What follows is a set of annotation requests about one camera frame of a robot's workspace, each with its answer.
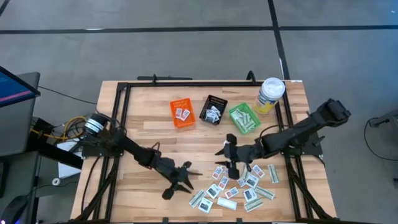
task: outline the gray floor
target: gray floor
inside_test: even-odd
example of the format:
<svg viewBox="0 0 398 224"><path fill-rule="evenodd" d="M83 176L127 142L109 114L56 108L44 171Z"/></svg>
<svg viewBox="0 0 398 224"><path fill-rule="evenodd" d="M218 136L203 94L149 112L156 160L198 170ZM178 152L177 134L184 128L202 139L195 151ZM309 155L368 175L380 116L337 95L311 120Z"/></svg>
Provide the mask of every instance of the gray floor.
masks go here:
<svg viewBox="0 0 398 224"><path fill-rule="evenodd" d="M275 0L280 26L398 24L394 0ZM184 26L270 26L266 0L12 0L0 29L89 29ZM398 104L398 30L283 31L292 79L304 81L311 110L328 98L352 112L322 142L338 216L343 220L396 223L398 163L373 156L363 141L367 119ZM0 63L14 73L37 71L40 85L95 101L103 80L139 75L242 79L282 78L273 31L146 34L0 35ZM94 111L93 105L42 90L35 116L53 124ZM374 150L398 158L389 126L368 130ZM43 159L40 184L57 174ZM72 177L64 182L74 181ZM38 217L66 221L76 185L42 188Z"/></svg>

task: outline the monitor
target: monitor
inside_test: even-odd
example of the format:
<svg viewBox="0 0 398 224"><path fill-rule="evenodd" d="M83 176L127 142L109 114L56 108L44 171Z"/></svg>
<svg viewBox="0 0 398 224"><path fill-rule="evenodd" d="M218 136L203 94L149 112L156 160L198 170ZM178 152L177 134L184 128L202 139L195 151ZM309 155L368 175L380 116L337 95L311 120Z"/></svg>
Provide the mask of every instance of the monitor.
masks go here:
<svg viewBox="0 0 398 224"><path fill-rule="evenodd" d="M24 80L0 67L0 108L40 96L40 92Z"/></svg>

